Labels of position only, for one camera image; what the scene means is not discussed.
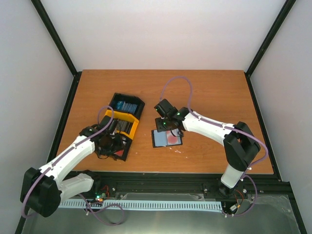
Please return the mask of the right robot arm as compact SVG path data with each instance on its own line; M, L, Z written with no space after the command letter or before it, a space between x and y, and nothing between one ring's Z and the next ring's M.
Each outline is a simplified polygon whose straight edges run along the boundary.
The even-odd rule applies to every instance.
M228 165L221 177L221 183L228 189L233 189L237 185L260 151L259 143L244 122L222 123L204 117L187 107L178 110L166 99L160 101L154 109L160 115L155 119L158 132L171 130L193 132L224 147Z

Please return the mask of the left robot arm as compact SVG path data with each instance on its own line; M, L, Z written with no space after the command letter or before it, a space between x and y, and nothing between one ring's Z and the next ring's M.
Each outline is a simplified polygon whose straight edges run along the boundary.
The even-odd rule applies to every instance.
M99 175L89 170L66 179L71 170L88 155L98 150L100 139L113 122L104 118L105 125L84 128L74 142L56 158L39 169L29 168L23 178L20 201L43 217L49 217L63 201L87 192L90 196L101 193Z

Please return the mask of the black card holder wallet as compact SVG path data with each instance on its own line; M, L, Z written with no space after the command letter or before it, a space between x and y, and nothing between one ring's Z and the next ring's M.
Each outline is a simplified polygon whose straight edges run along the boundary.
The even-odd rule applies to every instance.
M157 130L152 130L152 145L154 148L173 147L167 145L166 132L158 132Z

